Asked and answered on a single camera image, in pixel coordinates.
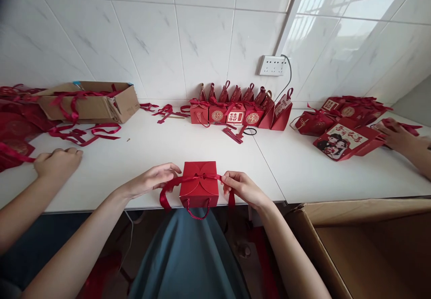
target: black cable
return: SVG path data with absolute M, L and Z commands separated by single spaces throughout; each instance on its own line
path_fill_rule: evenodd
M 274 100 L 274 102 L 277 101 L 277 99 L 281 96 L 281 94 L 283 93 L 283 91 L 286 90 L 287 86 L 289 86 L 290 82 L 292 81 L 292 65 L 290 64 L 290 60 L 287 56 L 285 56 L 284 54 L 281 54 L 282 57 L 285 57 L 287 60 L 287 63 L 289 64 L 289 68 L 290 68 L 290 79 L 289 82 L 287 83 L 287 85 L 283 88 L 283 90 L 281 91 L 280 95 L 277 96 L 277 98 Z
M 249 129 L 249 130 L 253 130 L 253 131 L 255 131 L 255 133 L 254 134 L 250 134 L 250 133 L 246 133 L 246 130 L 244 130 L 244 134 L 245 135 L 256 135 L 257 134 L 257 130 L 255 129 L 255 128 L 246 128 L 246 129 Z

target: gold circle emblem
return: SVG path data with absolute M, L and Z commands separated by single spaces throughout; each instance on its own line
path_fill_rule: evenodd
M 213 111 L 211 114 L 211 118 L 215 121 L 222 120 L 223 113 L 220 110 Z
M 3 143 L 5 143 L 8 147 L 10 147 L 14 151 L 18 152 L 19 154 L 26 155 L 28 152 L 27 145 L 22 141 L 4 140 Z
M 31 125 L 21 121 L 10 121 L 6 124 L 6 130 L 17 136 L 25 136 L 31 132 Z
M 353 107 L 346 107 L 342 110 L 341 114 L 346 117 L 350 117 L 355 113 L 355 109 Z
M 248 124 L 256 124 L 258 121 L 259 121 L 259 115 L 257 113 L 251 113 L 246 118 L 246 122 Z

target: white tile wall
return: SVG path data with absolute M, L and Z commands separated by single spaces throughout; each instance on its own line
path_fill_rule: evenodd
M 3 0 L 0 80 L 51 87 L 128 81 L 141 99 L 183 100 L 200 82 L 264 85 L 289 0 Z M 302 0 L 283 49 L 294 101 L 332 94 L 394 103 L 431 74 L 429 0 Z

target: electrical outlet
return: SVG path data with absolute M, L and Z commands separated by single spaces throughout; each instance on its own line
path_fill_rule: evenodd
M 262 66 L 259 75 L 284 75 L 287 60 L 285 57 L 262 56 Z

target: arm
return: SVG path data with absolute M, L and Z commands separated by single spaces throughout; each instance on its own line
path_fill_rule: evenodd
M 395 129 L 381 128 L 386 134 L 386 145 L 405 156 L 426 178 L 431 180 L 431 140 L 428 137 L 413 136 L 393 119 L 390 124 Z
M 40 154 L 35 163 L 38 178 L 0 210 L 0 255 L 29 229 L 78 168 L 82 151 L 75 148 Z
M 162 164 L 122 185 L 90 215 L 25 289 L 22 298 L 75 298 L 127 203 L 181 173 Z
M 325 284 L 275 204 L 243 172 L 222 176 L 224 192 L 234 192 L 257 210 L 291 298 L 331 298 Z

